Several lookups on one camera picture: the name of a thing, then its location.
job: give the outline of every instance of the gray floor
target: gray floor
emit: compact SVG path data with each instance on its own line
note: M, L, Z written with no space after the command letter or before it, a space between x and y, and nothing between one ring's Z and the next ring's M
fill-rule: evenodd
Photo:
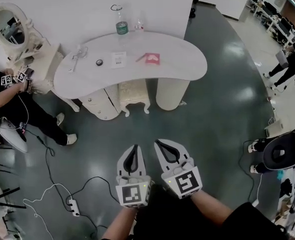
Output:
M161 182L161 167L154 151L157 138L183 144L199 168L203 189L231 208L247 201L251 180L238 167L242 143L264 137L264 127L273 116L271 105L266 102L266 89L248 51L226 19L212 7L198 6L196 18L188 25L185 39L196 45L205 55L208 69L205 77L190 83L183 98L187 103L174 111L163 111L155 102L156 80L148 81L151 99L150 114L143 106L130 107L130 117L121 114L114 120L102 121L84 107L75 113L53 94L35 96L35 100L50 114L64 112L62 124L67 133L77 133L75 145L61 147L51 139L48 145L55 149L49 156L55 182L64 184L71 192L79 190L93 176L106 178L116 196L116 166L122 153L131 145L142 148L148 174ZM40 131L28 129L41 135ZM51 186L45 148L27 134L29 153L17 152L13 174L0 172L3 187L20 191L11 195L12 201L22 204L22 199L39 199ZM0 162L6 163L0 155ZM248 169L260 155L246 154L242 161ZM260 176L256 175L251 200L256 199ZM277 208L280 183L275 173L265 174L259 195L258 208L271 218ZM61 190L64 197L68 194ZM96 224L108 226L121 209L110 197L108 186L100 179L92 180L75 195L80 212ZM46 221L54 239L81 239L94 231L85 217L73 217L65 211L60 197L50 190L42 202L33 204ZM40 218L33 211L18 209L10 216L24 230L25 239L51 239Z

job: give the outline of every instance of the white card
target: white card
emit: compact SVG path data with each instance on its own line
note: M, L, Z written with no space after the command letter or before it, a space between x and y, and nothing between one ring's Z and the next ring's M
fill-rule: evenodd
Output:
M10 74L1 77L1 86L6 86L12 83L12 76Z
M27 77L27 75L24 74L24 73L21 72L21 71L18 71L18 72L16 73L16 76L15 76L15 78L16 78L18 81L20 81L21 83L24 82L24 80L25 80L26 77Z
M127 52L112 52L112 69L124 68L127 65Z

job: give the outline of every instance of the oval mirror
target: oval mirror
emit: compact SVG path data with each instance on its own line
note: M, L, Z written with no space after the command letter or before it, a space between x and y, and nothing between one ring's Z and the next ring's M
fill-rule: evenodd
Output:
M10 10L0 11L0 34L14 45L24 43L25 35L22 24Z

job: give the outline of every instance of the white mirror frame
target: white mirror frame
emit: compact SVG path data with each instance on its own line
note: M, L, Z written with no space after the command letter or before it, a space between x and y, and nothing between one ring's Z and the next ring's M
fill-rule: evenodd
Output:
M5 37L1 33L0 33L0 42L2 43L4 49L7 53L10 51L13 51L15 54L22 52L26 48L26 46L28 45L29 38L30 38L29 37L29 30L27 27L27 22L28 22L27 17L25 16L23 11L19 7L17 7L15 4L9 3L9 2L0 3L0 12L1 11L10 11L15 15L15 17L17 17L19 19L19 21L22 24L23 31L24 31L24 42L21 44L11 43L10 41L6 40Z

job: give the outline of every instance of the white kidney-shaped table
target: white kidney-shaped table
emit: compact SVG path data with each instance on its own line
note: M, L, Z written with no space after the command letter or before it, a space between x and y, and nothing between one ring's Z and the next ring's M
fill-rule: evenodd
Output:
M193 44L156 32L105 35L82 44L87 54L72 61L68 54L54 76L55 92L66 99L80 99L98 118L110 120L121 112L118 84L139 79L158 79L156 103L171 111L180 104L190 81L207 72L207 60ZM112 68L112 53L126 52L126 65ZM160 65L146 64L145 53L160 54Z

